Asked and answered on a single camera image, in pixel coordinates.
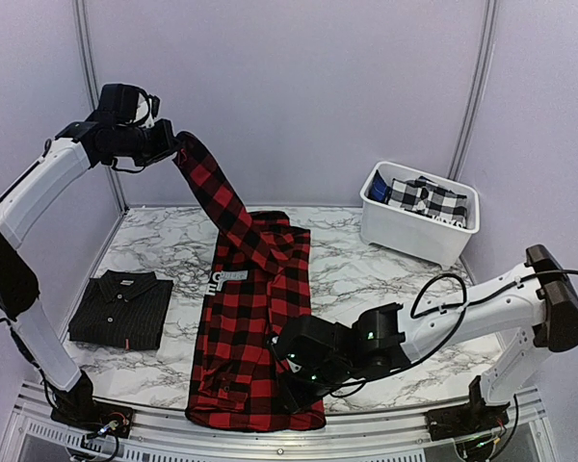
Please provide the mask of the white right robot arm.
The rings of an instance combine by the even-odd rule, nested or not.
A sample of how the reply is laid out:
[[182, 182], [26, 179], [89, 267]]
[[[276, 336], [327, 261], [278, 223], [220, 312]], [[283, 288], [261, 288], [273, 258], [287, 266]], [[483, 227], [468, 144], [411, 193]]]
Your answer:
[[314, 316], [291, 319], [271, 346], [289, 368], [279, 377], [284, 405], [297, 413], [343, 388], [407, 372], [448, 345], [513, 329], [518, 339], [472, 382], [471, 399], [459, 409], [459, 424], [477, 431], [542, 362], [578, 347], [574, 273], [535, 244], [508, 272], [437, 301], [420, 292], [409, 307], [387, 303], [350, 326]]

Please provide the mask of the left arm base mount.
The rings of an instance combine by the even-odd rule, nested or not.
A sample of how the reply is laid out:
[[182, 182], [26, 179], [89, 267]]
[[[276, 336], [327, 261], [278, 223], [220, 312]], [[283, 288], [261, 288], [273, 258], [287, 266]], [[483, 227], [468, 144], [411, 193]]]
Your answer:
[[94, 401], [92, 410], [82, 413], [64, 402], [52, 403], [51, 419], [81, 430], [81, 436], [66, 436], [70, 461], [117, 461], [123, 440], [131, 432], [134, 410], [128, 406]]

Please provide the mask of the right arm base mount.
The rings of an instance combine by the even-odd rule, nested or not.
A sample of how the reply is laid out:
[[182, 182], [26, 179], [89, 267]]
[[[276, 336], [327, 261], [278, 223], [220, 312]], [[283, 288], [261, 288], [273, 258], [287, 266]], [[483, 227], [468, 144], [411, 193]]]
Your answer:
[[452, 440], [461, 461], [489, 461], [507, 432], [508, 405], [484, 409], [470, 403], [431, 409], [426, 425], [433, 442]]

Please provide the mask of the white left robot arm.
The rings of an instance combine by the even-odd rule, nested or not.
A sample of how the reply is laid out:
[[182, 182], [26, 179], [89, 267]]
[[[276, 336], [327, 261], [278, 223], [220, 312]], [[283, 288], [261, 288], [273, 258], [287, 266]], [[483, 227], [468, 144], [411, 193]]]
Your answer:
[[76, 121], [0, 196], [0, 312], [32, 364], [58, 393], [57, 410], [83, 428], [102, 420], [89, 377], [76, 365], [45, 314], [39, 279], [21, 253], [50, 206], [92, 168], [127, 158], [138, 167], [156, 164], [176, 150], [169, 120], [105, 123]]

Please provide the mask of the red black plaid shirt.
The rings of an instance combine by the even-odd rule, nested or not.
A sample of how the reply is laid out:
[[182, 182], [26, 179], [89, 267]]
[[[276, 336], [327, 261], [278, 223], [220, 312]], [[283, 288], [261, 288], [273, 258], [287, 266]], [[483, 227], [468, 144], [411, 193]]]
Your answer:
[[281, 398], [283, 369], [271, 339], [311, 312], [311, 236], [280, 211], [247, 209], [207, 147], [180, 132], [174, 163], [218, 237], [204, 290], [186, 418], [241, 432], [325, 426], [319, 400], [291, 413]]

